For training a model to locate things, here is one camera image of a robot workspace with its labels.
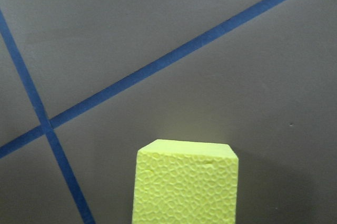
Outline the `yellow foam block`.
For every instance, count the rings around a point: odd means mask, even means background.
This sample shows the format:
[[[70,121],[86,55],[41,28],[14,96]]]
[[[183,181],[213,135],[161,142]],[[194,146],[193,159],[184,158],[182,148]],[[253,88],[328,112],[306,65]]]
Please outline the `yellow foam block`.
[[[132,223],[235,223],[238,177],[227,144],[157,139],[137,151]]]

